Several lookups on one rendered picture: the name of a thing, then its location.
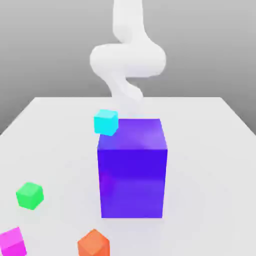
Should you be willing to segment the large purple box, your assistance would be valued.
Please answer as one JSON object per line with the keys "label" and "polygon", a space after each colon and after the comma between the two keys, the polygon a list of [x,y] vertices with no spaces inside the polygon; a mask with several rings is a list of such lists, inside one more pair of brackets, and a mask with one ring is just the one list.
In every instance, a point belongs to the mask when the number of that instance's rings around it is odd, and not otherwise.
{"label": "large purple box", "polygon": [[102,218],[162,218],[167,159],[158,118],[120,119],[114,135],[100,135],[97,162]]}

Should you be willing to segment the small green cube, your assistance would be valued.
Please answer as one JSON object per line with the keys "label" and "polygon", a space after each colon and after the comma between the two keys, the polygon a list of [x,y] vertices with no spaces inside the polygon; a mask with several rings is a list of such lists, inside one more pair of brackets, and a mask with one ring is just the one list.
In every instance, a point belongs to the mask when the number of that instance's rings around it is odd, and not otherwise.
{"label": "small green cube", "polygon": [[16,191],[16,198],[20,207],[35,210],[44,200],[43,187],[33,182],[26,182]]}

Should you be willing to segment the small orange cube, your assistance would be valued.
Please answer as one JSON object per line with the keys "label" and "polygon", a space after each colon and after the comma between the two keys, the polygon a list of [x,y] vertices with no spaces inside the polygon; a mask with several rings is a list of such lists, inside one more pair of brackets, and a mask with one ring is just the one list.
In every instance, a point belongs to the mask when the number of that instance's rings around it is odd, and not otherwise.
{"label": "small orange cube", "polygon": [[96,229],[77,242],[79,256],[110,256],[110,241]]}

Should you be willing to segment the small magenta cube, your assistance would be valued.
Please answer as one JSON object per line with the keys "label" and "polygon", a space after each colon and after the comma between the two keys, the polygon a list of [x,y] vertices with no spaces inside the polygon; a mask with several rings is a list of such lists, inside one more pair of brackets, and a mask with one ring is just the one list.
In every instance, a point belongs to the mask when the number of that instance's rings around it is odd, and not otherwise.
{"label": "small magenta cube", "polygon": [[19,227],[0,234],[2,256],[26,256],[27,250]]}

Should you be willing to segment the small cyan cube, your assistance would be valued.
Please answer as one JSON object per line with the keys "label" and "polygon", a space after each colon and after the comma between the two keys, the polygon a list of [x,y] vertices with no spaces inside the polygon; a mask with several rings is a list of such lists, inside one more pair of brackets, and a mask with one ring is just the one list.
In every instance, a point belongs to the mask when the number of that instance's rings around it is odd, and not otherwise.
{"label": "small cyan cube", "polygon": [[114,110],[100,109],[93,120],[96,134],[113,136],[119,128],[118,112]]}

